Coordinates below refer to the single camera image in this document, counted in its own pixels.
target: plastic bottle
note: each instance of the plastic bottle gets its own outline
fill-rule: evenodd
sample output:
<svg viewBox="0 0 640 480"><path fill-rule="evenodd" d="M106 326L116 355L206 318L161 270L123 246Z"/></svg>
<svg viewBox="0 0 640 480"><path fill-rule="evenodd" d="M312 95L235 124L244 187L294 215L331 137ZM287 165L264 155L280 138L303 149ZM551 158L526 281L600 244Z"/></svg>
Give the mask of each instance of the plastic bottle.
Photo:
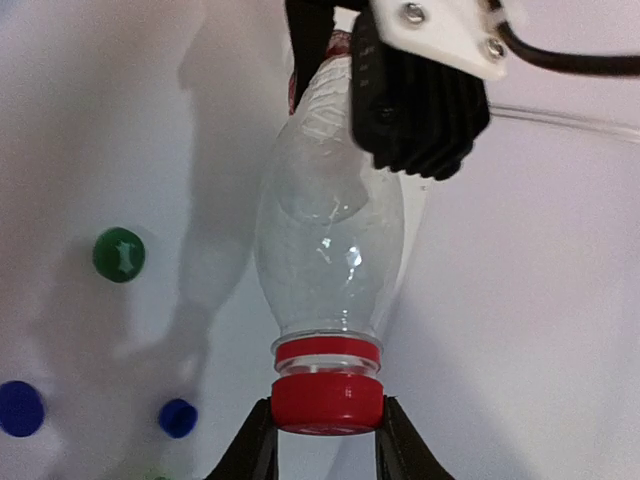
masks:
<svg viewBox="0 0 640 480"><path fill-rule="evenodd" d="M260 282L281 329L272 412L283 430L347 435L380 423L378 335L404 236L396 175L349 129L349 56L323 64L280 133L256 231Z"/></svg>

